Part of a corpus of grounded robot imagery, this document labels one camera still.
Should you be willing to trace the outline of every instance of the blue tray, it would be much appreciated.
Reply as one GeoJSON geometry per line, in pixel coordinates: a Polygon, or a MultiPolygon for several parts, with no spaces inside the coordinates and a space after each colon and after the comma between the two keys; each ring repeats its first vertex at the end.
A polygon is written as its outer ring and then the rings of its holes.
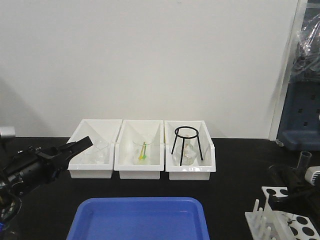
{"type": "Polygon", "coordinates": [[[190,197],[91,198],[67,240],[210,240],[200,202],[190,197]]]}

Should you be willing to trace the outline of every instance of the white tray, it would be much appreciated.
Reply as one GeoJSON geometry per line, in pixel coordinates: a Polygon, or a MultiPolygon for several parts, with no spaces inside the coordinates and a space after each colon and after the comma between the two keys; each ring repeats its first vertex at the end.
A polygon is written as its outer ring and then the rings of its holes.
{"type": "Polygon", "coordinates": [[[114,168],[114,151],[118,134],[121,128],[121,119],[83,119],[68,143],[79,141],[89,136],[95,145],[98,141],[107,143],[105,156],[99,161],[88,161],[86,151],[73,157],[69,163],[68,170],[72,178],[81,179],[110,179],[114,168]]]}
{"type": "Polygon", "coordinates": [[[215,146],[210,138],[206,123],[200,121],[164,121],[165,129],[165,171],[169,172],[170,180],[209,180],[210,173],[216,171],[215,146]],[[203,160],[200,157],[197,138],[190,140],[193,149],[196,151],[196,158],[191,165],[178,164],[176,154],[179,145],[182,145],[182,139],[177,138],[173,154],[171,154],[174,141],[175,129],[181,126],[189,126],[198,130],[201,152],[203,160]]]}
{"type": "Polygon", "coordinates": [[[123,120],[114,157],[114,170],[119,171],[120,178],[160,179],[164,168],[163,120],[123,120]],[[148,162],[137,161],[136,140],[150,144],[148,162]]]}

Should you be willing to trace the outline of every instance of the black clamp stand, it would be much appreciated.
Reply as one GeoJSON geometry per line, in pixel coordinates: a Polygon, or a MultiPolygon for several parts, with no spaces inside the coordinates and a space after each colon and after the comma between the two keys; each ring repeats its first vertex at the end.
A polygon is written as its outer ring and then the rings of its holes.
{"type": "Polygon", "coordinates": [[[201,152],[201,146],[200,146],[200,140],[199,140],[199,131],[197,129],[195,129],[192,126],[180,126],[180,127],[177,127],[174,130],[174,134],[175,134],[175,139],[174,139],[171,155],[174,154],[174,149],[175,149],[175,145],[176,145],[176,142],[177,142],[177,137],[182,139],[180,166],[182,166],[182,158],[184,157],[185,139],[194,139],[194,138],[196,138],[198,140],[201,161],[204,160],[204,158],[202,157],[202,152],[201,152]],[[192,129],[192,130],[194,130],[196,132],[196,134],[194,136],[181,136],[181,135],[179,135],[179,130],[180,129],[192,129]]]}

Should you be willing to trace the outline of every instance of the plastic bag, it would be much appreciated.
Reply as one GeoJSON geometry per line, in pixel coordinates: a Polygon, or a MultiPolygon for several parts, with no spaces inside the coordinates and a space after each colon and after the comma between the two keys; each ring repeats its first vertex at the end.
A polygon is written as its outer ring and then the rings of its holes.
{"type": "Polygon", "coordinates": [[[309,18],[297,33],[299,46],[292,68],[291,82],[320,82],[320,8],[318,14],[309,18]]]}

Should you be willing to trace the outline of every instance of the black tabletop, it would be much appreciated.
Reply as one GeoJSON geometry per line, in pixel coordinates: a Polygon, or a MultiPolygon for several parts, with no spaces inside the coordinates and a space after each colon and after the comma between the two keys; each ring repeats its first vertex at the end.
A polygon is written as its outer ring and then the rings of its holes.
{"type": "MultiPolygon", "coordinates": [[[[18,137],[8,143],[10,154],[27,146],[51,147],[67,138],[18,137]]],[[[274,186],[268,167],[276,163],[296,166],[299,152],[288,151],[263,139],[212,139],[216,172],[209,181],[170,181],[167,172],[160,180],[121,180],[117,171],[111,179],[72,179],[68,171],[22,198],[16,218],[23,240],[65,240],[79,204],[89,198],[192,197],[203,206],[211,240],[252,239],[245,212],[255,199],[263,207],[261,186],[274,186]]],[[[320,165],[313,152],[311,166],[320,165]]]]}

